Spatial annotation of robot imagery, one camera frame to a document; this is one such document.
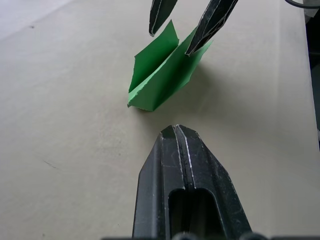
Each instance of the beige table surface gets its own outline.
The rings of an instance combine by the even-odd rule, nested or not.
[[[180,39],[208,2],[178,1],[171,17]],[[171,124],[198,131],[253,230],[319,235],[303,10],[239,0],[191,82],[147,113],[127,108],[127,92],[134,55],[152,41],[150,7],[0,0],[0,239],[130,236],[139,171]]]

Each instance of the folded green paper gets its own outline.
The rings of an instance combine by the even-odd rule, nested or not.
[[[195,30],[179,45],[175,27],[170,21],[163,32],[135,56],[128,107],[152,112],[189,82],[202,55],[212,43],[207,42],[197,52],[186,56],[194,34]]]

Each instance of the green paper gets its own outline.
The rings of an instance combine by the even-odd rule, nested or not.
[[[207,42],[197,52],[186,56],[194,34],[195,30],[178,46],[179,40],[170,21],[159,37],[135,56],[128,107],[152,112],[190,81],[212,43]]]

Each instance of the green cardboard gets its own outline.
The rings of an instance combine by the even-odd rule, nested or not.
[[[178,46],[179,39],[170,21],[159,37],[135,56],[128,107],[153,112],[190,81],[202,55],[212,43],[207,42],[197,52],[186,56],[194,34],[195,30]]]

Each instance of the tabletop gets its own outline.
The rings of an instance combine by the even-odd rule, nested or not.
[[[197,131],[226,168],[254,231],[320,234],[302,9],[239,0],[190,83],[145,112],[127,101],[134,56],[153,40],[151,1],[35,1],[0,37],[1,239],[130,236],[139,171],[173,124]],[[181,40],[208,2],[177,2]]]

